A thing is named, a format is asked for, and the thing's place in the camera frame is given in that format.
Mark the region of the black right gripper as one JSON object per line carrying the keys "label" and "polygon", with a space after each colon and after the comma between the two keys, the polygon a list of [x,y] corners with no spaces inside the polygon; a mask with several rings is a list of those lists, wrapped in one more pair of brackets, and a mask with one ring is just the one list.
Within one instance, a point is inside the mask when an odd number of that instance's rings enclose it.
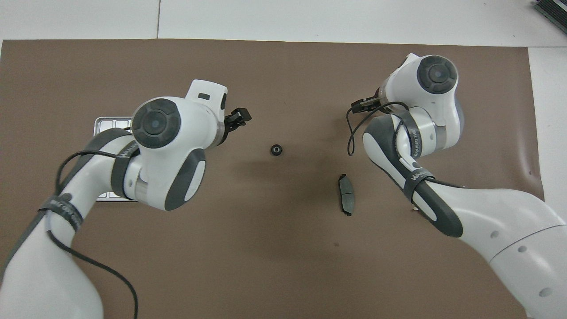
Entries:
{"label": "black right gripper", "polygon": [[357,100],[351,104],[351,111],[353,113],[370,112],[376,109],[383,108],[385,93],[381,88],[375,91],[372,97]]}

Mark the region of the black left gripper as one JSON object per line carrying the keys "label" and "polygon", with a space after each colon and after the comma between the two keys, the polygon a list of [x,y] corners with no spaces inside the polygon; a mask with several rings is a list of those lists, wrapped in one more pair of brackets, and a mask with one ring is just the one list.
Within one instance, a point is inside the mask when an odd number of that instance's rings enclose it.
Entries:
{"label": "black left gripper", "polygon": [[235,131],[238,127],[246,125],[247,121],[252,119],[246,108],[236,108],[224,118],[224,131],[218,145],[221,145],[227,138],[228,134]]}

